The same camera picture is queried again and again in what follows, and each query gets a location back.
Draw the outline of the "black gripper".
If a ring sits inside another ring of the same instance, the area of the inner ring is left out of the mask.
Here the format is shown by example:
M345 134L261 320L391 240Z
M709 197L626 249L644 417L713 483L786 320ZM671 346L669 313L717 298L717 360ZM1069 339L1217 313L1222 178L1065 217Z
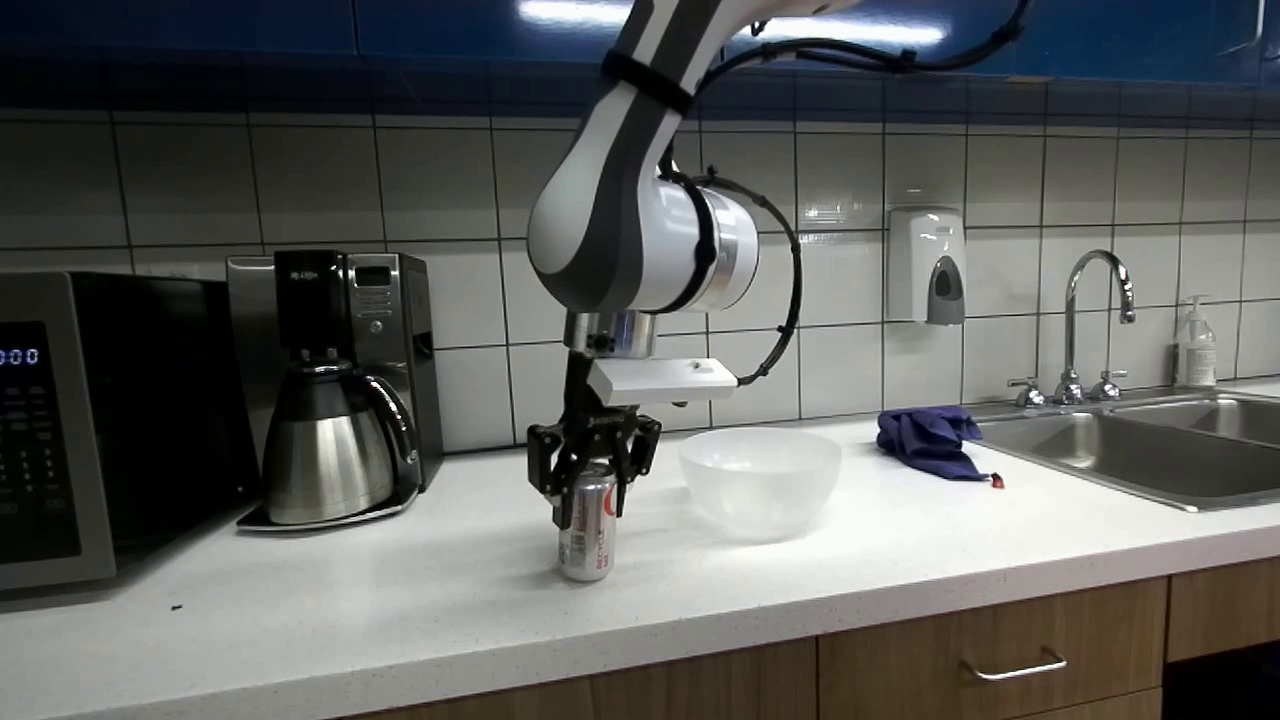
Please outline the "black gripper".
M637 417L626 436L626 418L620 409L602 409L589 387L591 360L583 352L568 356L564 376L564 410L557 422L527 429L527 483L540 494L557 494L564 483L576 483L591 460L620 477L620 509L626 505L626 489L637 477L649 477L660 442L660 418Z

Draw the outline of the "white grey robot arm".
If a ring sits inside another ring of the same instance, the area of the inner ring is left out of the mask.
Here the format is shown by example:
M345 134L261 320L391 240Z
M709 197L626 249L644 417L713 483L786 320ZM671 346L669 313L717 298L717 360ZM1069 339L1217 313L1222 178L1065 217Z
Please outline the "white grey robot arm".
M818 14L845 0L633 0L600 71L602 92L527 212L527 265L568 313L568 376L557 422L527 429L527 479L557 523L600 500L624 505L652 469L652 401L709 401L757 383L713 356L656 360L656 320L731 306L758 265L758 234L731 178L669 164L720 48L773 14Z

